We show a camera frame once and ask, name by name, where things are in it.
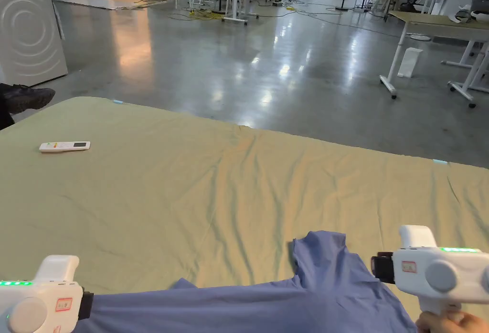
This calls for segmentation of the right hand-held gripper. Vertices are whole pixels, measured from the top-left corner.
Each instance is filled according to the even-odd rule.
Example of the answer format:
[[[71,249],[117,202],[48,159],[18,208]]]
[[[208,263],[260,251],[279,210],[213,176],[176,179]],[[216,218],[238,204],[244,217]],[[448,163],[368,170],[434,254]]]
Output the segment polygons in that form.
[[[489,303],[489,255],[467,247],[438,247],[427,226],[402,225],[401,247],[371,258],[372,274],[416,296],[422,312],[441,315]]]

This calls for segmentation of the person's right hand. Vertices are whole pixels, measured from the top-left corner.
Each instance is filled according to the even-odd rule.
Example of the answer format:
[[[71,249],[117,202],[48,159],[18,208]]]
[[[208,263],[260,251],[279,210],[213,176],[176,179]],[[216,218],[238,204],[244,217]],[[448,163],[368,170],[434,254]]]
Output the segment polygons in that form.
[[[447,312],[437,315],[423,312],[415,322],[419,333],[487,333],[489,324],[467,312]]]

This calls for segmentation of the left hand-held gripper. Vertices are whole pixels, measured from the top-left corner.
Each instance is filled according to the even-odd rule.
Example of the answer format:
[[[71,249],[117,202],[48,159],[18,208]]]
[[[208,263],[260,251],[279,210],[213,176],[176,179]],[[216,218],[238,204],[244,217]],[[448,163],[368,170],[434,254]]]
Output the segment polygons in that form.
[[[79,257],[49,255],[33,280],[1,280],[2,333],[71,333],[89,318],[94,294],[74,280]]]

